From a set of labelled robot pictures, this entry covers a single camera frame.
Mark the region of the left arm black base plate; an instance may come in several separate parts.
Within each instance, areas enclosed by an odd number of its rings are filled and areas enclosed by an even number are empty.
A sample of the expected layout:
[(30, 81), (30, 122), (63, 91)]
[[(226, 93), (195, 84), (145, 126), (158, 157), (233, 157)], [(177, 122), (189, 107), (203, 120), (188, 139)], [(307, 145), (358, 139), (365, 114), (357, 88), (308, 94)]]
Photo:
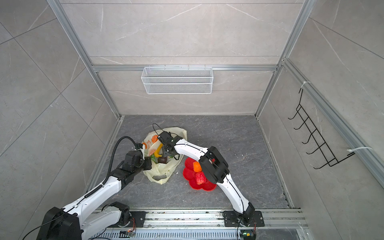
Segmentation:
[(129, 212), (125, 211), (122, 213), (121, 218), (117, 225), (120, 228), (143, 228), (144, 222), (146, 218), (146, 212), (144, 211), (137, 211), (137, 212)]

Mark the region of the fake orange fruit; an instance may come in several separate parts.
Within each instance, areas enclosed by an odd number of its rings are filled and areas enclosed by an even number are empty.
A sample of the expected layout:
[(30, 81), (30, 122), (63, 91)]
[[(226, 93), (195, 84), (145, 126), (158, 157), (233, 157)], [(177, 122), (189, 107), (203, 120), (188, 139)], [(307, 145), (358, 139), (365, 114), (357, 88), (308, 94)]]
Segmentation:
[(202, 167), (199, 162), (193, 162), (193, 170), (195, 173), (199, 173), (202, 171)]

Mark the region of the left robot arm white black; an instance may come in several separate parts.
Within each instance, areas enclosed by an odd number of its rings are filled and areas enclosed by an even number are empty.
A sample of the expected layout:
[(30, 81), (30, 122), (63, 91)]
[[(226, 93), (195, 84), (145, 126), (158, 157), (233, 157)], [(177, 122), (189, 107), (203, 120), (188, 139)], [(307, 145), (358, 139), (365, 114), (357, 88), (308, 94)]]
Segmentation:
[(40, 227), (39, 240), (87, 240), (112, 225), (126, 227), (133, 224), (129, 206), (114, 202), (99, 213), (94, 211), (118, 193), (141, 171), (150, 170), (152, 160), (142, 151), (130, 151), (125, 160), (89, 193), (59, 209), (50, 209)]

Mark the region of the cream translucent plastic bag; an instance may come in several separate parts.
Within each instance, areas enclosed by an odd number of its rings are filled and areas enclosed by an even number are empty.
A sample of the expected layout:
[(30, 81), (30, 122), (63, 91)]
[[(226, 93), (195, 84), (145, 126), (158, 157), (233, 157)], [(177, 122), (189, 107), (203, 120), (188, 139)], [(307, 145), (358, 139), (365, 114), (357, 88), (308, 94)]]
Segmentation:
[[(144, 145), (144, 157), (151, 157), (154, 154), (155, 150), (161, 144), (161, 142), (157, 139), (158, 135), (162, 133), (163, 130), (156, 130), (148, 133), (146, 138), (143, 140), (142, 144)], [(157, 184), (165, 184), (171, 175), (176, 170), (177, 166), (182, 162), (184, 155), (176, 155), (174, 157), (168, 157), (167, 164), (155, 164), (152, 161), (152, 169), (149, 171), (143, 171), (144, 175), (149, 179), (149, 181)]]

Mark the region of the red flower-shaped plastic plate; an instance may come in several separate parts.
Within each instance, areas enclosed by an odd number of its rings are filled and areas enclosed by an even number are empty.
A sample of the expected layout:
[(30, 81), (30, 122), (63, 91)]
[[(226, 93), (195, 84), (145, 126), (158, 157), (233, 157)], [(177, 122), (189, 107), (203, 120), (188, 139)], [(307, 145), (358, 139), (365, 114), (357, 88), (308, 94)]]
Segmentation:
[(217, 186), (206, 178), (200, 163), (192, 158), (187, 158), (185, 161), (183, 177), (189, 182), (190, 187), (194, 190), (204, 190), (210, 192)]

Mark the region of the fake yellow banana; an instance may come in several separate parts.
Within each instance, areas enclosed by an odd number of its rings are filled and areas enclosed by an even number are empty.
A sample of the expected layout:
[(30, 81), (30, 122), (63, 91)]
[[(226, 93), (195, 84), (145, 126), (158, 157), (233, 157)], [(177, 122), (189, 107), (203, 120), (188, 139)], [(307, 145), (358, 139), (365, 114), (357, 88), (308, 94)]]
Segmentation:
[(158, 148), (155, 150), (154, 155), (155, 155), (156, 158), (160, 158), (160, 157), (163, 156), (163, 155), (160, 154), (160, 150), (162, 149), (162, 147), (163, 147), (163, 144), (160, 144), (158, 146)]

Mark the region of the fake dark brown fruit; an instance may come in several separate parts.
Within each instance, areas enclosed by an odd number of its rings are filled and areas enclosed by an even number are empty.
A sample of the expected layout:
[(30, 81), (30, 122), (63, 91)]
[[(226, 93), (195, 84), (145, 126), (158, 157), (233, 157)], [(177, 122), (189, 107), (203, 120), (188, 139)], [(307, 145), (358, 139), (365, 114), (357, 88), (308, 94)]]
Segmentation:
[(158, 157), (158, 163), (159, 164), (167, 164), (168, 158), (167, 157)]

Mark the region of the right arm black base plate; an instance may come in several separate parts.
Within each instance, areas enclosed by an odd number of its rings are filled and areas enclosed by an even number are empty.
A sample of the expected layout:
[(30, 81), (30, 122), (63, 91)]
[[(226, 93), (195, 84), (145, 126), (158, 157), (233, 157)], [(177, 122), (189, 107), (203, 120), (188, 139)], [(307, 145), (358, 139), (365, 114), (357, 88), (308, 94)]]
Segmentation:
[(235, 211), (223, 211), (225, 227), (264, 227), (264, 217), (261, 211), (251, 215), (241, 215)]

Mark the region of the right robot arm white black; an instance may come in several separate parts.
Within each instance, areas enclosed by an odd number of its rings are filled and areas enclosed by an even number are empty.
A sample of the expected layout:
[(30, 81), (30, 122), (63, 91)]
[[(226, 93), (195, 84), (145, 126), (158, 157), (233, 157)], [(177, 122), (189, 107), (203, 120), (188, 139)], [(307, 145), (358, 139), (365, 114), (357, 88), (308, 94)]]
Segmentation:
[(158, 139), (163, 144), (163, 153), (171, 157), (185, 155), (199, 162), (207, 180), (219, 186), (230, 200), (238, 223), (245, 227), (253, 223), (255, 208), (234, 183), (229, 165), (217, 148), (199, 147), (166, 131), (161, 132)]

